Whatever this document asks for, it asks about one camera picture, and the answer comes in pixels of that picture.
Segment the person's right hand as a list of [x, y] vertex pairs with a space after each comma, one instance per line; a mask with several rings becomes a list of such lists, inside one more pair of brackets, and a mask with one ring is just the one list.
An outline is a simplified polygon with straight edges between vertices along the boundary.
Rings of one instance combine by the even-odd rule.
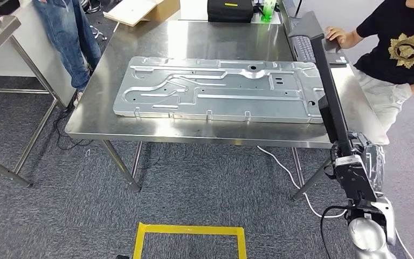
[[347, 39], [347, 33], [338, 27], [329, 26], [326, 28], [326, 40], [330, 42], [337, 42], [340, 47], [343, 47]]

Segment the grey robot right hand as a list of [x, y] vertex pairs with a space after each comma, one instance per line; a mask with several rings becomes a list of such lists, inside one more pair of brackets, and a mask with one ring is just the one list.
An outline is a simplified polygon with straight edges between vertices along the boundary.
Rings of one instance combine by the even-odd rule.
[[385, 153], [380, 145], [374, 144], [361, 132], [349, 131], [348, 137], [354, 144], [354, 152], [358, 154], [365, 166], [367, 179], [373, 191], [383, 196]]

